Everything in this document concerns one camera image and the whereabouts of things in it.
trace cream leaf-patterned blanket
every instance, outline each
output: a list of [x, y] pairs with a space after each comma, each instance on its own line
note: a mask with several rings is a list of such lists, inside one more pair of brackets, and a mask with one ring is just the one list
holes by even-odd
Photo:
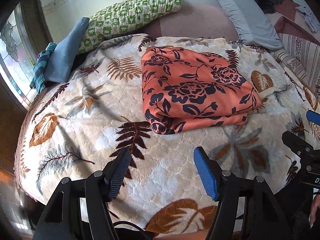
[[[152, 46], [225, 57], [256, 88], [263, 107], [248, 116], [245, 126], [155, 134], [143, 116], [141, 98], [141, 57]], [[157, 233], [209, 228], [217, 203], [197, 174], [194, 148], [202, 146], [237, 176], [263, 176], [277, 192], [294, 176], [292, 166], [299, 167], [281, 134], [290, 130], [313, 146], [320, 139], [319, 127], [305, 118], [309, 109], [319, 112], [318, 101], [261, 48], [222, 38], [153, 39], [146, 34], [104, 41], [68, 83], [52, 88], [39, 104], [17, 159], [20, 183], [46, 204], [63, 177], [86, 178], [128, 147], [132, 161], [124, 186], [108, 205], [113, 221], [127, 220]], [[87, 220], [85, 200], [81, 208]], [[240, 202], [238, 215], [243, 208]]]

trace light blue pillowcase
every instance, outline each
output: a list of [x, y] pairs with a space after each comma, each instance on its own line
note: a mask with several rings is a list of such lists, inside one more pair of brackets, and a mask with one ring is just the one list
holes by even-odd
[[245, 45], [277, 50], [283, 47], [276, 30], [254, 0], [218, 0]]
[[89, 18], [82, 17], [69, 35], [61, 41], [50, 56], [44, 71], [46, 81], [66, 83], [82, 37], [89, 25]]

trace floral blanket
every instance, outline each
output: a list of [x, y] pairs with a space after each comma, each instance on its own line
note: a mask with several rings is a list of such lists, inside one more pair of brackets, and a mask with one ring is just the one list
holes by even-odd
[[[256, 89], [262, 107], [242, 126], [154, 133], [142, 111], [141, 95], [141, 58], [152, 46], [226, 58]], [[128, 147], [132, 160], [124, 185], [108, 204], [112, 220], [157, 233], [193, 232], [209, 228], [217, 207], [197, 174], [194, 148], [202, 146], [237, 176], [263, 176], [277, 192], [299, 168], [298, 157], [283, 145], [281, 134], [290, 130], [313, 146], [320, 140], [319, 127], [305, 117], [309, 109], [319, 112], [318, 101], [261, 48], [222, 38], [120, 37], [102, 42], [68, 83], [44, 96], [17, 149], [16, 177], [29, 195], [46, 204], [63, 177], [86, 178]], [[83, 199], [81, 209], [87, 220]], [[238, 215], [243, 209], [241, 200]]]
[[262, 103], [236, 63], [181, 47], [149, 49], [141, 60], [142, 110], [153, 131], [174, 134], [246, 124], [248, 112]]

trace human hand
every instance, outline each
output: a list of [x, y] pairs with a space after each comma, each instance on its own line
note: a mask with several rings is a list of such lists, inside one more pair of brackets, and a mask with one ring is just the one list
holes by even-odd
[[316, 197], [313, 199], [313, 202], [311, 205], [310, 228], [313, 226], [313, 223], [316, 221], [316, 212], [317, 212], [319, 205], [320, 205], [320, 195], [316, 195]]

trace striped fabric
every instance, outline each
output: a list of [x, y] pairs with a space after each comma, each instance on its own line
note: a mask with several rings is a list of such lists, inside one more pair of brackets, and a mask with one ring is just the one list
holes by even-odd
[[37, 64], [33, 68], [35, 76], [30, 83], [30, 88], [36, 89], [38, 94], [40, 94], [41, 91], [45, 88], [45, 78], [43, 73], [45, 70], [45, 66], [47, 65], [47, 62], [56, 47], [57, 44], [55, 44], [54, 42], [50, 42], [48, 46], [45, 48], [45, 50], [39, 53]]
[[279, 37], [284, 49], [293, 58], [290, 60], [289, 68], [309, 85], [312, 92], [318, 90], [320, 83], [320, 46], [288, 34], [279, 34]]

